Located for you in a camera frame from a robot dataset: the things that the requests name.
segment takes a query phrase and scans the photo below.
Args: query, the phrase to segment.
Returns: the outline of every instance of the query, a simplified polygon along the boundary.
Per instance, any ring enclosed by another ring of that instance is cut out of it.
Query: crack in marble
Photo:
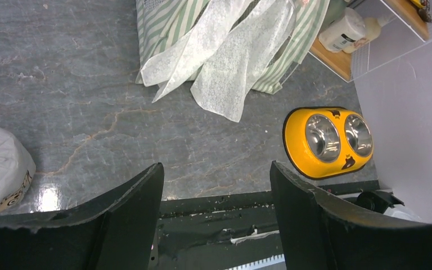
[[[208,174],[216,172],[217,170],[225,169],[225,168],[228,168],[228,167],[230,167],[232,165],[235,165],[239,161],[244,160],[245,158],[248,158],[249,156],[250,156],[249,153],[245,153],[245,154],[240,155],[240,156],[238,156],[238,157],[236,157],[236,158],[234,158],[234,159],[232,159],[232,160],[230,160],[230,161],[228,161],[226,163],[223,163],[220,166],[215,166],[215,167],[207,170],[203,174],[193,174],[193,173],[191,173],[191,174],[184,175],[184,176],[181,176],[181,177],[178,177],[178,178],[175,178],[175,179],[165,180],[165,183],[172,183],[172,182],[175,182],[177,180],[181,180],[181,179],[185,179],[185,178],[190,178],[190,177],[199,177],[199,178],[206,177],[206,176],[208,176]]]
[[[72,71],[70,71],[70,74],[72,74],[73,76],[77,76],[77,77],[82,77],[82,78],[95,78],[95,77],[102,77],[102,76],[115,76],[118,75],[118,73],[109,73],[109,74],[76,74]]]
[[[209,193],[209,192],[212,192],[212,191],[214,191],[214,190],[218,190],[218,189],[228,189],[228,188],[234,186],[235,184],[236,184],[236,181],[234,181],[234,183],[233,183],[233,184],[230,184],[229,186],[220,186],[220,185],[218,184],[217,186],[212,187],[212,188],[209,188],[209,189],[207,189],[207,190],[201,190],[201,192],[198,193],[198,194],[196,194],[195,197],[198,198],[198,197],[200,197],[201,195],[203,195],[203,194],[205,194],[205,193]]]
[[[317,95],[317,98],[327,97],[327,95],[328,95],[329,93],[332,93],[332,92],[333,92],[332,89],[340,89],[340,88],[342,88],[342,85],[331,85],[331,86],[329,86],[329,87],[325,87],[325,88],[324,88],[324,93],[323,93],[323,94],[319,94],[319,95]]]
[[[85,1],[82,0],[82,3],[84,3],[85,7],[89,10],[90,15],[92,16],[92,20],[93,20],[93,24],[100,30],[100,32],[102,32],[102,34],[111,42],[113,43],[113,45],[115,47],[117,47],[115,40],[113,39],[113,37],[109,38],[109,35],[107,33],[105,33],[102,28],[98,25],[97,20],[95,20],[95,17],[93,16],[93,12],[90,8],[88,8],[88,5]]]
[[[105,86],[100,86],[99,87],[95,87],[92,88],[92,91],[99,91],[99,90],[104,90],[104,89],[112,89],[112,88],[118,88],[118,87],[122,87],[122,86],[127,86],[130,83],[113,83],[113,84],[109,84],[109,85],[105,85]]]
[[[14,56],[13,58],[6,57],[4,59],[1,59],[0,66],[8,65],[8,64],[14,62],[15,60],[22,60],[22,58],[19,57],[18,55]]]
[[[207,160],[207,158],[203,158],[203,159],[201,159],[201,160],[193,161],[193,162],[186,163],[186,164],[183,164],[183,165],[174,165],[174,166],[170,166],[169,168],[170,168],[170,169],[178,169],[178,168],[181,168],[181,167],[197,165],[197,164],[200,164],[200,163],[205,163],[206,160]]]
[[[173,137],[171,139],[159,139],[158,141],[156,141],[155,144],[158,145],[158,144],[160,144],[162,142],[171,142],[172,140],[177,140],[177,139],[185,139],[185,137],[183,137],[183,136],[175,136],[175,137]]]
[[[40,171],[37,171],[35,174],[42,175],[42,176],[55,176],[55,175],[63,173],[65,170],[67,170],[67,168],[69,167],[69,165],[72,163],[72,161],[74,160],[75,156],[80,152],[80,149],[82,149],[88,142],[90,142],[91,140],[93,140],[95,137],[97,137],[99,135],[108,134],[108,133],[112,132],[113,130],[115,130],[115,127],[116,127],[116,125],[118,123],[118,117],[121,114],[136,113],[136,112],[154,113],[156,111],[158,111],[158,110],[144,110],[144,109],[125,110],[124,109],[124,110],[122,110],[120,112],[117,112],[115,114],[115,119],[112,122],[112,124],[110,125],[109,129],[100,130],[97,133],[89,135],[87,138],[85,138],[84,142],[81,145],[79,145],[74,150],[74,152],[69,156],[68,161],[63,166],[61,166],[58,170],[55,170],[53,172],[40,172]]]

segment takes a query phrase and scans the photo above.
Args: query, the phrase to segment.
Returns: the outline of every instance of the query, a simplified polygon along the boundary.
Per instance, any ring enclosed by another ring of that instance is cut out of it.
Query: yellow pet bowl
[[[304,176],[320,180],[356,172],[374,151],[365,120],[342,107],[301,107],[284,122],[284,147]]]

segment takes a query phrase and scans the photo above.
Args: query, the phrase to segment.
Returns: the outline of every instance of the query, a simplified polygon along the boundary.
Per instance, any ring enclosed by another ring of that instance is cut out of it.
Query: cat silhouette
[[[353,165],[355,165],[355,160],[353,159],[353,157],[345,159],[345,165],[342,167],[342,170],[348,169]]]
[[[331,112],[332,115],[333,115],[335,118],[339,118],[339,117],[340,117],[340,112],[337,111],[337,110],[327,110],[327,111]]]

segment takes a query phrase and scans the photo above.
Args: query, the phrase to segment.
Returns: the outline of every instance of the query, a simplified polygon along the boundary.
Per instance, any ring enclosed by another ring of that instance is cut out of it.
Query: white bottle
[[[387,23],[392,21],[394,16],[380,17],[378,19],[375,18],[365,18],[365,29],[367,29],[367,34],[365,37],[355,41],[351,45],[347,46],[344,49],[346,53],[352,53],[359,48],[362,48],[365,44],[371,42],[372,40],[379,37],[381,33],[381,28],[385,26]]]
[[[353,9],[347,7],[344,16],[319,34],[319,41],[330,52],[340,52],[365,37],[365,23]]]

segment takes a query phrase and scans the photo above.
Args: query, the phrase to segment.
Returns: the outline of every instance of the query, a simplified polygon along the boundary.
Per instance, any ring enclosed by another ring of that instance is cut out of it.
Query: stainless steel bowl
[[[360,156],[368,156],[372,152],[372,134],[362,118],[351,114],[345,120],[345,136],[352,150]]]
[[[340,154],[340,137],[331,120],[312,115],[305,125],[305,138],[312,153],[323,162],[333,162]]]

